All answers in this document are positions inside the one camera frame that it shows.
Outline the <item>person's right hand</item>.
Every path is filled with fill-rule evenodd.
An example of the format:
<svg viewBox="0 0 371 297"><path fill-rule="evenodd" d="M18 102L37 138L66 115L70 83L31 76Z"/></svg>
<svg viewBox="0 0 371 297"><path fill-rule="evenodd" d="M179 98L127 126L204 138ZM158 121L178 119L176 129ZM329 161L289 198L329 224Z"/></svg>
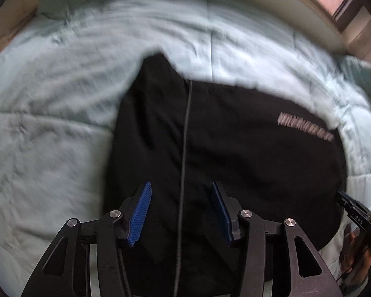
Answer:
<svg viewBox="0 0 371 297"><path fill-rule="evenodd" d="M350 245L344 254L340 268L345 277L343 281L347 286L362 284L368 276L371 267L371 249L365 237L363 230L350 232L347 237L350 239Z"/></svg>

